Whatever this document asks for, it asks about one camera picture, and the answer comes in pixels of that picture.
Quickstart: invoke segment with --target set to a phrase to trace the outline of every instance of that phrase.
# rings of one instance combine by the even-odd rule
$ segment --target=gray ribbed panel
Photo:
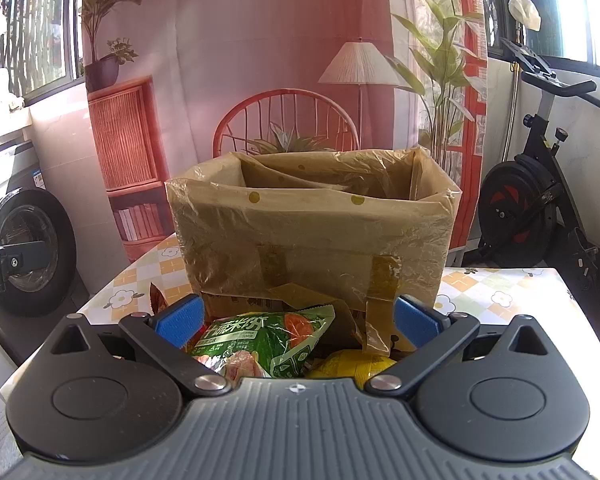
[[[302,384],[304,391],[289,388]],[[425,434],[399,400],[360,392],[351,379],[246,379],[199,399],[155,447],[104,466],[32,457],[6,480],[580,480],[567,457],[532,466],[471,462]]]

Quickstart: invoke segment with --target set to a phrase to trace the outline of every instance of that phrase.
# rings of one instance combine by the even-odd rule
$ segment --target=yellow snack package
[[[362,389],[366,381],[389,366],[393,359],[375,354],[365,354],[362,350],[339,350],[327,357],[317,368],[311,370],[309,379],[325,379],[335,377],[353,377],[357,386]]]

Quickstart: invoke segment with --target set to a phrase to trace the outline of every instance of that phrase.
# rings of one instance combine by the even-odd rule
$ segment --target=green snack package
[[[233,386],[241,377],[295,378],[334,318],[328,304],[219,319],[190,354]]]

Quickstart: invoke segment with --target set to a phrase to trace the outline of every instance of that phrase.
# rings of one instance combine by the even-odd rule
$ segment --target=exercise bike
[[[524,117],[523,123],[529,128],[524,151],[514,160],[497,164],[482,183],[478,199],[482,238],[478,250],[468,253],[464,264],[493,260],[501,267],[524,268],[544,260],[560,272],[599,333],[600,250],[587,241],[555,158],[568,133],[557,128],[553,145],[545,137],[555,97],[579,97],[600,108],[600,100],[590,95],[596,83],[562,83],[526,46],[501,41],[522,69],[522,81],[541,89],[542,98],[538,112]]]

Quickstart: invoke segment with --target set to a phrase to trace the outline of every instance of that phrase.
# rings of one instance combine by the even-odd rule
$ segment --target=red chair
[[[338,152],[358,149],[356,127],[339,104],[308,90],[281,88],[249,97],[224,116],[214,134],[214,156],[255,153],[246,140],[273,142],[271,123],[299,137],[326,136],[325,144]]]

